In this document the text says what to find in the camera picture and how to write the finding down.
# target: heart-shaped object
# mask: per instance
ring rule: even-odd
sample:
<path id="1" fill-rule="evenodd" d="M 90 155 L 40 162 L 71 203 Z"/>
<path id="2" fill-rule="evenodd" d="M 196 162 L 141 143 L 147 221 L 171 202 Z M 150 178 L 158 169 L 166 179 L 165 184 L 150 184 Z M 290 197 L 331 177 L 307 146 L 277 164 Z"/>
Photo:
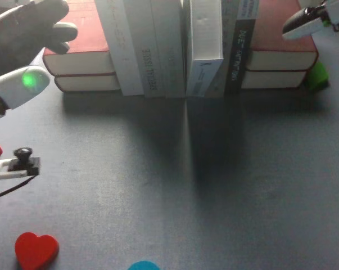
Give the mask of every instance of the heart-shaped object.
<path id="1" fill-rule="evenodd" d="M 23 270 L 40 270 L 57 257 L 59 244 L 53 236 L 38 237 L 32 232 L 25 232 L 18 237 L 15 251 Z"/>

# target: blue round object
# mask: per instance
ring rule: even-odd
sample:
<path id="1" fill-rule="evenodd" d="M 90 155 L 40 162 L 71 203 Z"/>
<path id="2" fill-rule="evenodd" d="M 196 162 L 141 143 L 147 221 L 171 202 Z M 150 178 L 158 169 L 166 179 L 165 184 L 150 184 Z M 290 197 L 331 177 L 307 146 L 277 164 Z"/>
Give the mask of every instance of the blue round object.
<path id="1" fill-rule="evenodd" d="M 128 270 L 160 270 L 160 268 L 152 262 L 143 260 L 141 262 L 134 263 L 128 268 Z"/>

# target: dark tabletop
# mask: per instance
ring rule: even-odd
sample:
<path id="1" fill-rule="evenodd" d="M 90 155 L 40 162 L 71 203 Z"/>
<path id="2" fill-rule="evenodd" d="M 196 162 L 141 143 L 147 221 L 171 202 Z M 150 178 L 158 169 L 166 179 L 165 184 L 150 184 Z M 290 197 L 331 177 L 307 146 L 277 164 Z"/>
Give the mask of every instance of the dark tabletop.
<path id="1" fill-rule="evenodd" d="M 9 112 L 2 158 L 29 146 L 42 168 L 0 198 L 0 270 L 17 268 L 26 231 L 59 241 L 51 269 L 339 270 L 339 33 L 315 41 L 331 79 L 316 96 L 148 100 L 51 83 Z"/>

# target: wire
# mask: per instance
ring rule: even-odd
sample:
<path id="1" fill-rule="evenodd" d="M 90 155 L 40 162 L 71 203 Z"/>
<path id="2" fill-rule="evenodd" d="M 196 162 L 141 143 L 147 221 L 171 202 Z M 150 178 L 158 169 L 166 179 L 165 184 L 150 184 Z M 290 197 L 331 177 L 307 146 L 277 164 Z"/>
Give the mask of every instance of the wire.
<path id="1" fill-rule="evenodd" d="M 5 190 L 5 191 L 1 192 L 1 193 L 0 193 L 0 197 L 6 195 L 6 194 L 8 194 L 8 193 L 11 193 L 12 191 L 17 190 L 18 188 L 20 188 L 20 187 L 22 187 L 22 186 L 25 186 L 25 185 L 28 184 L 31 180 L 33 180 L 35 177 L 36 177 L 36 175 L 35 175 L 35 176 L 32 176 L 32 177 L 30 177 L 30 178 L 28 178 L 27 180 L 21 182 L 21 183 L 18 184 L 17 186 L 14 186 L 14 187 L 10 188 L 9 190 Z"/>

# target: book spine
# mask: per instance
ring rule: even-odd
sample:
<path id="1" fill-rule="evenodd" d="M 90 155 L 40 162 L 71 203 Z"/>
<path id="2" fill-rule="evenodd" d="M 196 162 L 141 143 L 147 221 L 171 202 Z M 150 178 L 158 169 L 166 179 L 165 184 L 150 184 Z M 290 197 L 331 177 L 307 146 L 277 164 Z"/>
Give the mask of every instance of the book spine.
<path id="1" fill-rule="evenodd" d="M 238 93 L 246 71 L 246 61 L 250 51 L 259 0 L 241 0 L 239 3 L 236 27 L 233 34 L 232 49 L 225 95 Z"/>
<path id="2" fill-rule="evenodd" d="M 152 10 L 165 96 L 185 97 L 180 0 L 152 0 Z"/>
<path id="3" fill-rule="evenodd" d="M 141 75 L 123 0 L 95 0 L 95 3 L 122 94 L 143 95 Z"/>
<path id="4" fill-rule="evenodd" d="M 204 97 L 223 59 L 193 60 L 187 79 L 187 96 Z"/>
<path id="5" fill-rule="evenodd" d="M 223 97 L 229 69 L 229 58 L 236 27 L 239 0 L 222 0 L 223 63 L 215 74 L 206 97 Z"/>
<path id="6" fill-rule="evenodd" d="M 164 97 L 151 0 L 124 0 L 146 97 Z"/>

